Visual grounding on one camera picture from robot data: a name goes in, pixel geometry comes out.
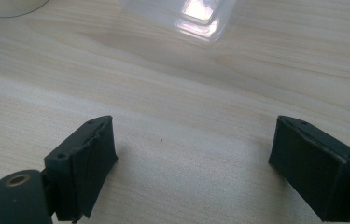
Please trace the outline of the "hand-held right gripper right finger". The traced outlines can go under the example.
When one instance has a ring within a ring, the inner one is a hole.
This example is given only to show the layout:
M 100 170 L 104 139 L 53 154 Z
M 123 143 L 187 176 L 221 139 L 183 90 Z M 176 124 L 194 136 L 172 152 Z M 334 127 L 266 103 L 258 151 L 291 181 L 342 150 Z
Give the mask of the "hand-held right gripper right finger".
M 280 116 L 269 164 L 321 220 L 350 221 L 349 146 L 306 121 Z

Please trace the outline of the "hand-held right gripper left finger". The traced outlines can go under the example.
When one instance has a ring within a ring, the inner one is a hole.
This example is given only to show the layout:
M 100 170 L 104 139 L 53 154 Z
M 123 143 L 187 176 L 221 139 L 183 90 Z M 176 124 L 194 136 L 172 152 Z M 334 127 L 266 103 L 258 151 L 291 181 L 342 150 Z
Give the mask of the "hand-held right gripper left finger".
M 60 221 L 91 215 L 117 160 L 110 116 L 85 122 L 45 157 L 46 177 L 59 191 L 56 215 Z

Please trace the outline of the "white round object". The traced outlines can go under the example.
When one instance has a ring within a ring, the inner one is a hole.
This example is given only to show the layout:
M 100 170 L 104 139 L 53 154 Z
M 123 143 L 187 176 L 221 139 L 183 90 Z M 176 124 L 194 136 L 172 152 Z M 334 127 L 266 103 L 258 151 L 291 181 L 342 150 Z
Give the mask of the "white round object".
M 49 0 L 0 0 L 0 17 L 17 17 L 33 12 Z

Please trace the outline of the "clear plastic container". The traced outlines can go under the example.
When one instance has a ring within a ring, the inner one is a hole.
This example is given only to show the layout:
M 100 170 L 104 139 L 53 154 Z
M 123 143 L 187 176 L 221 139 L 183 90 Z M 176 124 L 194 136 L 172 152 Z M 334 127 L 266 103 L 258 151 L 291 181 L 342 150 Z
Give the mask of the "clear plastic container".
M 220 39 L 237 0 L 119 0 L 149 22 L 204 42 Z

